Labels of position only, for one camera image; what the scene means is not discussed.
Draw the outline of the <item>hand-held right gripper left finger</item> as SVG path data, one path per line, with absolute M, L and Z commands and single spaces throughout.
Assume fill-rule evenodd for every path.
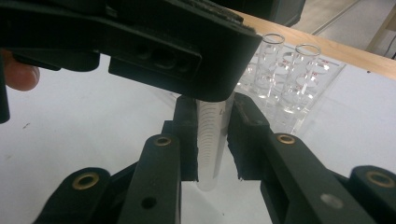
M 181 224 L 181 183 L 198 179 L 197 106 L 177 98 L 174 116 L 145 143 L 117 224 Z

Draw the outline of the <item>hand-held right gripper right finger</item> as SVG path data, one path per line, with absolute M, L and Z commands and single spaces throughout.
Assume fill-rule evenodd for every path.
M 259 180 L 274 224 L 375 224 L 296 136 L 273 133 L 260 109 L 237 93 L 228 128 L 237 175 Z

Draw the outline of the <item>orange capped test tube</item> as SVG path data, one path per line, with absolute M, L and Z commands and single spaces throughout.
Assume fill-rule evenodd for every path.
M 198 116 L 198 182 L 202 191 L 217 185 L 219 168 L 225 148 L 234 94 L 222 102 L 197 102 Z

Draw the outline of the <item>clear acrylic test tube rack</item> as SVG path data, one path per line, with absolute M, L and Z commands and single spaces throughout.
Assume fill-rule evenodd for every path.
M 322 93 L 334 83 L 344 68 L 342 63 L 320 54 L 313 70 L 313 78 L 318 83 L 318 86 L 315 88 L 313 101 L 301 112 L 294 114 L 288 113 L 282 108 L 279 100 L 290 70 L 294 49 L 295 46 L 283 45 L 278 53 L 273 73 L 273 83 L 266 98 L 260 98 L 252 89 L 260 48 L 251 59 L 245 74 L 241 77 L 235 88 L 236 91 L 244 93 L 253 99 L 260 111 L 270 122 L 272 130 L 277 133 L 297 133 L 314 104 L 320 99 Z

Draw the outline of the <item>clear open test tube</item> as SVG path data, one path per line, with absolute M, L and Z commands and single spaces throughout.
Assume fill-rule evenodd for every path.
M 262 36 L 256 74 L 253 80 L 253 92 L 260 98 L 266 98 L 273 83 L 273 73 L 277 56 L 283 47 L 285 37 L 278 33 Z
M 286 112 L 301 112 L 313 101 L 318 86 L 313 70 L 320 53 L 321 49 L 314 44 L 303 43 L 295 47 L 279 100 Z

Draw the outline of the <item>dark cabinet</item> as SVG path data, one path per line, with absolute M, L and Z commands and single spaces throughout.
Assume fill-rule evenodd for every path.
M 291 27 L 302 16 L 306 0 L 211 0 L 245 14 Z

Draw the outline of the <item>white board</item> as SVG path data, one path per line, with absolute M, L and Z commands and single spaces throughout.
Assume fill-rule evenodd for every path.
M 173 93 L 111 76 L 43 71 L 31 91 L 9 91 L 0 124 L 0 224 L 31 224 L 76 170 L 116 173 L 172 118 Z M 307 115 L 298 136 L 329 169 L 359 165 L 396 173 L 396 80 L 348 65 Z M 182 187 L 182 224 L 271 224 L 260 186 L 237 177 L 225 154 L 216 187 Z

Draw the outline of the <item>wooden table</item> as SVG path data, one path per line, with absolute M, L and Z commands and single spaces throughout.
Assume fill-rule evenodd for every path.
M 244 24 L 254 28 L 258 33 L 265 34 L 272 31 L 281 33 L 286 38 L 286 42 L 292 45 L 301 43 L 311 43 L 319 46 L 325 56 L 337 61 L 342 61 L 366 71 L 374 72 L 383 77 L 396 80 L 396 61 L 367 52 L 355 49 L 326 38 L 301 32 L 271 21 L 266 21 L 254 16 L 233 10 L 234 13 L 244 19 Z

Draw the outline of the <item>light wooden furniture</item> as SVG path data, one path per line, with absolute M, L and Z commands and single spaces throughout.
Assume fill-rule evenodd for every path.
M 386 37 L 386 34 L 389 32 L 393 32 L 394 36 L 388 43 L 385 52 L 382 54 L 383 57 L 387 56 L 392 48 L 392 45 L 396 42 L 396 4 L 393 6 L 392 10 L 389 12 L 385 20 L 382 22 L 365 50 L 374 53 L 376 49 L 379 49 L 379 45 L 382 43 L 382 41 Z

